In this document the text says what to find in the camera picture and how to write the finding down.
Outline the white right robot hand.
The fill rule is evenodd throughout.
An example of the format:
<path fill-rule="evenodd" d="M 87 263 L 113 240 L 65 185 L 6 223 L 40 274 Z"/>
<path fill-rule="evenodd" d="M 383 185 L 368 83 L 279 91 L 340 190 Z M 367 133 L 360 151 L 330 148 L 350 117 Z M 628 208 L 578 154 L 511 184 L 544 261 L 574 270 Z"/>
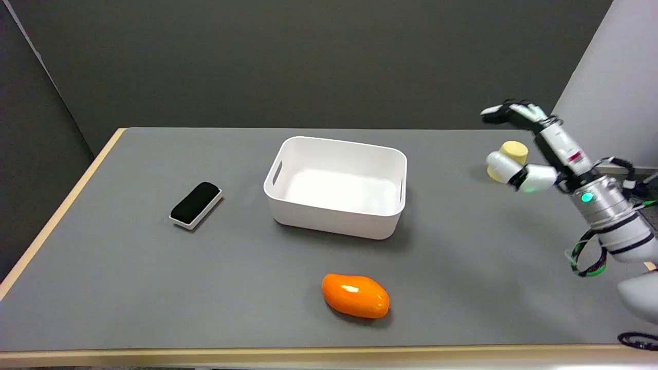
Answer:
<path fill-rule="evenodd" d="M 590 158 L 563 128 L 557 115 L 547 114 L 527 99 L 506 99 L 480 113 L 485 124 L 510 124 L 534 134 L 534 143 L 545 161 L 557 170 L 562 192 L 573 193 L 601 177 Z"/>

